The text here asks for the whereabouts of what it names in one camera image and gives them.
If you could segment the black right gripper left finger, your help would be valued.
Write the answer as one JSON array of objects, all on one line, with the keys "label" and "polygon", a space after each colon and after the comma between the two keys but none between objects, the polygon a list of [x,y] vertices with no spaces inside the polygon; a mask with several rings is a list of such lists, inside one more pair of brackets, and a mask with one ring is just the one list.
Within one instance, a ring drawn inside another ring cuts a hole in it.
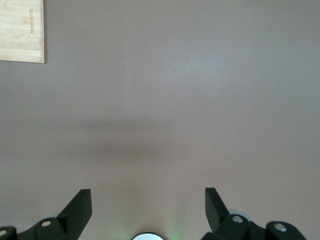
[{"label": "black right gripper left finger", "polygon": [[56,216],[47,217],[18,233],[14,226],[2,226],[2,240],[77,240],[92,216],[90,189],[81,189]]}]

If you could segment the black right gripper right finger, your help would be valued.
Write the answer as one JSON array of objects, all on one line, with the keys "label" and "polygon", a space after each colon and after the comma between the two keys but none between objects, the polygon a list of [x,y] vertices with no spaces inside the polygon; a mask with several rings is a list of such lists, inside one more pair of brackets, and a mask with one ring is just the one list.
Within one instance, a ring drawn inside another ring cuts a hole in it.
[{"label": "black right gripper right finger", "polygon": [[239,213],[230,213],[214,187],[205,189],[205,214],[211,231],[204,240],[304,240],[292,224],[270,221],[260,227]]}]

